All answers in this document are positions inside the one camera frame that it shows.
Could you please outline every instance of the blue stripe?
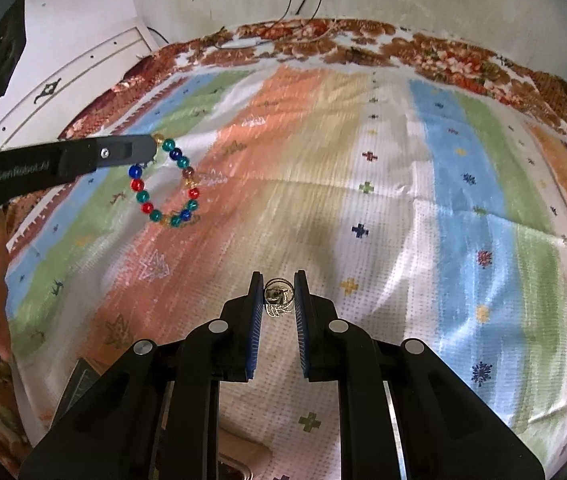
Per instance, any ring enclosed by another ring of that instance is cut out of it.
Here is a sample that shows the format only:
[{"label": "blue stripe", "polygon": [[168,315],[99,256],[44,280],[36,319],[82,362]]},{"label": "blue stripe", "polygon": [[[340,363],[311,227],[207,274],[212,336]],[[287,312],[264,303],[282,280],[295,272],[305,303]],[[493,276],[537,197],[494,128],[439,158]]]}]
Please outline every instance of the blue stripe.
[{"label": "blue stripe", "polygon": [[[505,197],[481,141],[450,91],[411,81],[417,111],[433,154],[439,224],[438,354],[503,420],[516,413],[525,358],[523,295],[515,231]],[[457,148],[466,155],[455,153]],[[464,181],[467,174],[475,184]],[[476,213],[478,206],[487,215]],[[478,264],[479,251],[492,263]],[[477,320],[485,304],[489,320]],[[489,380],[472,381],[473,366],[492,365]]]},{"label": "blue stripe", "polygon": [[[210,83],[214,78],[214,74],[190,78],[175,88],[169,96],[148,109],[140,120],[124,131],[123,135],[153,133],[164,116],[172,113],[186,97]],[[45,261],[48,251],[62,240],[78,213],[92,198],[98,186],[103,184],[110,171],[121,171],[121,169],[102,168],[78,179],[65,200],[46,220],[41,232],[19,255],[18,263],[6,276],[9,291],[6,303],[8,320],[16,317],[18,307],[28,293],[37,266]],[[52,229],[53,226],[57,226],[56,231]]]}]

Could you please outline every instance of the red snowflake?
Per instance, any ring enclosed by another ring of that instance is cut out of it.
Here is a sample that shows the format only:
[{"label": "red snowflake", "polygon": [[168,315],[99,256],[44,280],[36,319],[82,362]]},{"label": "red snowflake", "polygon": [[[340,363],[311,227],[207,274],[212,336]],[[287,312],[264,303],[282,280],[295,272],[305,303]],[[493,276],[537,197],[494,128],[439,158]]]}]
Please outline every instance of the red snowflake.
[{"label": "red snowflake", "polygon": [[492,253],[490,251],[478,251],[477,252],[477,263],[484,269],[492,265]]}]

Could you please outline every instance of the silver screw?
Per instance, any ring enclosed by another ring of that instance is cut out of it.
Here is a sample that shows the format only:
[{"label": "silver screw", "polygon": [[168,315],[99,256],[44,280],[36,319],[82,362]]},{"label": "silver screw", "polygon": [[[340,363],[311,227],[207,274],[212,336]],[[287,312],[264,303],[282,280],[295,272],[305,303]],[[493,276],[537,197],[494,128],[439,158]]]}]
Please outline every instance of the silver screw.
[{"label": "silver screw", "polygon": [[137,341],[134,344],[134,352],[137,355],[145,355],[149,353],[153,348],[154,345],[152,344],[152,341],[148,341],[147,339]]},{"label": "silver screw", "polygon": [[410,352],[410,354],[419,355],[425,350],[425,346],[423,343],[419,341],[419,339],[409,339],[406,341],[406,350]]},{"label": "silver screw", "polygon": [[346,321],[344,321],[343,319],[335,319],[335,320],[332,320],[327,327],[330,330],[332,330],[332,332],[336,332],[338,334],[341,334],[341,333],[345,332],[346,330],[348,330],[348,323]]},{"label": "silver screw", "polygon": [[215,319],[208,325],[208,330],[213,334],[224,333],[228,329],[228,323],[222,319]]}]

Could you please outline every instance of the green bead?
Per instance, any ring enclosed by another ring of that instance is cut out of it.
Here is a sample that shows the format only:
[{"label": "green bead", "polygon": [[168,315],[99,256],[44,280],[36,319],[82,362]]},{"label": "green bead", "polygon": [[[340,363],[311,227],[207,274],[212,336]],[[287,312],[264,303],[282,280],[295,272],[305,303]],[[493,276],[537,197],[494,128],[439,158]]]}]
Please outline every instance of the green bead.
[{"label": "green bead", "polygon": [[174,142],[174,139],[166,139],[162,145],[164,152],[171,152],[175,146],[176,143]]},{"label": "green bead", "polygon": [[139,202],[140,204],[143,204],[148,200],[150,200],[150,193],[148,193],[147,191],[139,191],[137,193],[137,202]]}]

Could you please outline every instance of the red bead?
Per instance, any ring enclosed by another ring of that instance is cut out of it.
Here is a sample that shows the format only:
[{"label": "red bead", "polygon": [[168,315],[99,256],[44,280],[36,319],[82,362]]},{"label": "red bead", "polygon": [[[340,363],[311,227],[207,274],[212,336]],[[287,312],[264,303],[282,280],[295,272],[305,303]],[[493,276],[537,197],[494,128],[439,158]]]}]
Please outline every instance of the red bead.
[{"label": "red bead", "polygon": [[132,187],[133,191],[143,191],[144,184],[140,178],[133,178],[132,182],[130,183],[130,187]]}]

